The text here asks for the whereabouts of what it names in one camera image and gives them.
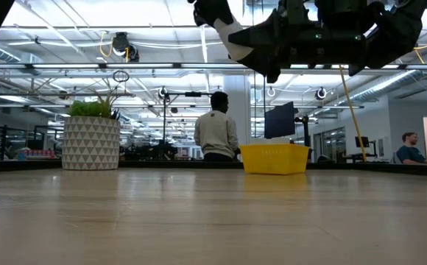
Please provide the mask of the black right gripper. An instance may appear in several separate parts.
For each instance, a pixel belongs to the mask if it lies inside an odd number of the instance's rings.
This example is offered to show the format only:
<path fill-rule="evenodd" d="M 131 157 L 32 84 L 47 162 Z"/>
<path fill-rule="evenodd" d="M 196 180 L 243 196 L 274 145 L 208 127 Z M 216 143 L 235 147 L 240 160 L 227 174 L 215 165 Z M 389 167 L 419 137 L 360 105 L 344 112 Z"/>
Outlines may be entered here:
<path fill-rule="evenodd" d="M 366 0 L 314 0 L 317 20 L 311 20 L 307 0 L 279 0 L 267 20 L 229 34 L 242 47 L 241 64 L 275 83 L 280 68 L 293 64 L 344 64 L 354 75 L 366 66 Z M 277 58 L 271 49 L 277 48 Z"/>

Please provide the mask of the white pill bottle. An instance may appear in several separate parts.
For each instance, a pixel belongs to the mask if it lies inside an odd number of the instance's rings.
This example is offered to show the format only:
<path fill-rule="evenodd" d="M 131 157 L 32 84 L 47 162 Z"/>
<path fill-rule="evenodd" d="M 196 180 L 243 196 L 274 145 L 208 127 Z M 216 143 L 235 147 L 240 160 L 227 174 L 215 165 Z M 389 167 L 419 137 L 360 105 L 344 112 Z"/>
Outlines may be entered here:
<path fill-rule="evenodd" d="M 218 18 L 215 20 L 213 27 L 220 36 L 220 39 L 223 42 L 225 48 L 227 49 L 228 55 L 231 60 L 239 62 L 253 51 L 253 48 L 247 46 L 240 46 L 229 41 L 229 36 L 231 34 L 243 30 L 243 27 L 235 18 L 233 19 L 232 24 L 226 24 Z"/>

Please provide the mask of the yellow plastic basket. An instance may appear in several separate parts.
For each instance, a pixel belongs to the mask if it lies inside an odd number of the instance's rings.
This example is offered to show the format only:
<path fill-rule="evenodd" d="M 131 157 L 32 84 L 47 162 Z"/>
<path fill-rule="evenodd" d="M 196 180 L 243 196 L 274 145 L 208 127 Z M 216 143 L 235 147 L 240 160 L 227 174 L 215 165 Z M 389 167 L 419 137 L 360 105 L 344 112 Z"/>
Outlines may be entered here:
<path fill-rule="evenodd" d="M 296 144 L 241 145 L 248 174 L 298 174 L 306 171 L 309 148 Z"/>

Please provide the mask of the white building pillar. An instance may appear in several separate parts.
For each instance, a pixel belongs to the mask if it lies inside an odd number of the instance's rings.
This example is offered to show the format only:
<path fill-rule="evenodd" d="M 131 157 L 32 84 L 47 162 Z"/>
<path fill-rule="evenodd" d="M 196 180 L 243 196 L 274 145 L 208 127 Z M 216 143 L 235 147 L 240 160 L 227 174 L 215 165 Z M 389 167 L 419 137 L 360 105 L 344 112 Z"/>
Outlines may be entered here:
<path fill-rule="evenodd" d="M 223 91 L 229 99 L 227 113 L 236 123 L 239 145 L 249 144 L 251 138 L 250 89 L 247 76 L 223 77 Z"/>

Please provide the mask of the dark flat monitor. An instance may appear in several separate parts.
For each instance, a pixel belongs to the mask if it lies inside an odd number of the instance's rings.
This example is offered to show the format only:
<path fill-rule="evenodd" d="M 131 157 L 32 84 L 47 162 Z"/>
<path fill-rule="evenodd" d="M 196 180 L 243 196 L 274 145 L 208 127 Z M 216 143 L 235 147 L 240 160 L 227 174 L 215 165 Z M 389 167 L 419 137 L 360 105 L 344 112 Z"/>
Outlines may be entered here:
<path fill-rule="evenodd" d="M 264 137 L 280 138 L 295 134 L 294 103 L 288 102 L 265 112 Z"/>

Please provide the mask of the black monitor stand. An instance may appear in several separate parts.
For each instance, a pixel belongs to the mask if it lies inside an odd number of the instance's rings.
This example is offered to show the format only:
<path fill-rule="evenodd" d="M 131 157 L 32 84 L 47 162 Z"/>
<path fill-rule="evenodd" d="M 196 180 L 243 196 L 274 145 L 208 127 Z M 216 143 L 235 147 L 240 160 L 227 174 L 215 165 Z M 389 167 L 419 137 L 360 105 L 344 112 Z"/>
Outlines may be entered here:
<path fill-rule="evenodd" d="M 310 146 L 310 137 L 309 137 L 309 131 L 308 131 L 308 122 L 309 117 L 307 115 L 304 115 L 302 117 L 295 117 L 295 122 L 301 123 L 303 125 L 303 134 L 304 134 L 304 145 Z"/>

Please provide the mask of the black ceiling mounted device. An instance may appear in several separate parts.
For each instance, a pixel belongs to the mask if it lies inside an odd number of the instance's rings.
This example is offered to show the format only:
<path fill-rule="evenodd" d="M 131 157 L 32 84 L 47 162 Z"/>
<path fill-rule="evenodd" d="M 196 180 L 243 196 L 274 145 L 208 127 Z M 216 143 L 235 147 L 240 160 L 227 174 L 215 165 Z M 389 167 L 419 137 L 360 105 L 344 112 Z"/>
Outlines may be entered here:
<path fill-rule="evenodd" d="M 102 33 L 101 40 L 99 42 L 99 52 L 103 57 L 109 57 L 112 54 L 115 54 L 119 57 L 122 57 L 126 63 L 138 63 L 140 60 L 140 55 L 137 48 L 131 44 L 128 40 L 128 34 L 126 32 L 117 32 L 114 37 L 112 37 L 109 43 L 104 42 L 105 33 Z M 105 53 L 103 46 L 109 45 L 110 50 L 108 53 Z"/>

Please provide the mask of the person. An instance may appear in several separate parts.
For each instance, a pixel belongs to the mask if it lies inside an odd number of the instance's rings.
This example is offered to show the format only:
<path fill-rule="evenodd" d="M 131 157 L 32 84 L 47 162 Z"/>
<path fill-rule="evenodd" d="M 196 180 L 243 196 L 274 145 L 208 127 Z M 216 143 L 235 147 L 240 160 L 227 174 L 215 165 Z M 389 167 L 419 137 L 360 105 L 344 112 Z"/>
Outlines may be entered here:
<path fill-rule="evenodd" d="M 211 95 L 211 111 L 195 122 L 194 142 L 201 148 L 205 162 L 234 162 L 241 152 L 236 123 L 227 114 L 228 95 L 217 91 Z"/>
<path fill-rule="evenodd" d="M 406 132 L 402 135 L 403 146 L 396 152 L 397 157 L 402 164 L 424 164 L 427 165 L 427 159 L 416 147 L 418 135 L 415 132 Z"/>

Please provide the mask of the black tripod light stand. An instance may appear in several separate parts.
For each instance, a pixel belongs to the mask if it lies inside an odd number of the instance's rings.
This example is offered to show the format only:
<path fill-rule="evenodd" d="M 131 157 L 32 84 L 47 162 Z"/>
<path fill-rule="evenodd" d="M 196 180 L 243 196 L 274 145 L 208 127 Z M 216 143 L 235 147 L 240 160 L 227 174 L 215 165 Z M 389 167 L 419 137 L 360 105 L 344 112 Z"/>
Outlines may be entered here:
<path fill-rule="evenodd" d="M 175 99 L 179 96 L 184 97 L 202 97 L 207 96 L 211 97 L 213 94 L 209 92 L 199 92 L 199 91 L 186 91 L 186 92 L 168 92 L 164 87 L 162 87 L 158 92 L 160 98 L 163 100 L 163 136 L 162 140 L 159 142 L 159 152 L 161 160 L 173 160 L 174 156 L 170 155 L 172 146 L 166 142 L 166 112 L 168 109 L 168 103 L 173 103 Z"/>

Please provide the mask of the green artificial plant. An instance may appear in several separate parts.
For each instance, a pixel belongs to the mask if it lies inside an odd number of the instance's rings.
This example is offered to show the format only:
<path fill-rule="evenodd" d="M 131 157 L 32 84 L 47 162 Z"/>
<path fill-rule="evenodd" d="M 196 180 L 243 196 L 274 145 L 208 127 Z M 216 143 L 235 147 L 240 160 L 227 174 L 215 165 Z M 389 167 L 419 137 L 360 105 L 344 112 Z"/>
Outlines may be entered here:
<path fill-rule="evenodd" d="M 90 116 L 105 119 L 117 119 L 118 110 L 113 110 L 113 104 L 121 97 L 117 93 L 110 91 L 106 95 L 96 93 L 97 100 L 94 102 L 75 101 L 69 108 L 70 116 Z"/>

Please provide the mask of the triangle patterned plant pot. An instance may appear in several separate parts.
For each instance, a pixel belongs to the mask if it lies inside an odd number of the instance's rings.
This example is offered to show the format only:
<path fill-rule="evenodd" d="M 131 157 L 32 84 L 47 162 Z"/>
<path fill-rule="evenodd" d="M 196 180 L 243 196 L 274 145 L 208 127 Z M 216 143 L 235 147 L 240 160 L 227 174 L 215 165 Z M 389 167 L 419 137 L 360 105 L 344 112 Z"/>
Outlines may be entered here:
<path fill-rule="evenodd" d="M 120 123 L 93 116 L 70 116 L 63 129 L 62 167 L 107 171 L 119 167 Z"/>

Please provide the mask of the red boxes row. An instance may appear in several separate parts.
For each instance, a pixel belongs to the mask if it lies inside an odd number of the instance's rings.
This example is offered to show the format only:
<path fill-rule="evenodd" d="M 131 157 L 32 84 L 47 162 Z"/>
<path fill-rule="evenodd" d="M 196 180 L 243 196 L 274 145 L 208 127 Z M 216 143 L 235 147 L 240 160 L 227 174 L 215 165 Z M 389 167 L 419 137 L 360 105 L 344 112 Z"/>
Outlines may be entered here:
<path fill-rule="evenodd" d="M 17 154 L 18 160 L 51 160 L 55 158 L 56 154 L 53 150 L 20 149 Z"/>

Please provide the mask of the black metal table frame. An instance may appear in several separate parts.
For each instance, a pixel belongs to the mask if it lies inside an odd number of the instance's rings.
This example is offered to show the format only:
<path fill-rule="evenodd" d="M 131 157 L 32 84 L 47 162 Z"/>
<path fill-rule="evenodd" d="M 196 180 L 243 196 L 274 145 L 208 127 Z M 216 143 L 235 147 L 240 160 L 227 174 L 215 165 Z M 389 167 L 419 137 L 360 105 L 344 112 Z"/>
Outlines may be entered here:
<path fill-rule="evenodd" d="M 61 169 L 60 160 L 0 160 L 0 172 L 38 169 Z M 202 161 L 120 161 L 119 168 L 148 169 L 243 169 L 241 163 L 210 163 Z M 427 176 L 427 166 L 406 166 L 388 163 L 308 163 L 309 170 L 361 170 L 393 174 Z"/>

